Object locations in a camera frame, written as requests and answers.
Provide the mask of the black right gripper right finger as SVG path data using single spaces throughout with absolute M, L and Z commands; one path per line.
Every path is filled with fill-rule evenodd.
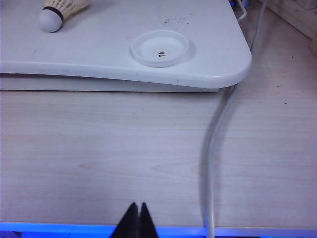
M 149 210 L 145 202 L 142 203 L 139 216 L 139 237 L 159 238 Z

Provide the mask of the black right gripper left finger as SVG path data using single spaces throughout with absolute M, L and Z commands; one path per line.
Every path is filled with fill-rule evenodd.
M 116 228 L 112 232 L 113 238 L 136 238 L 138 229 L 138 206 L 133 202 Z

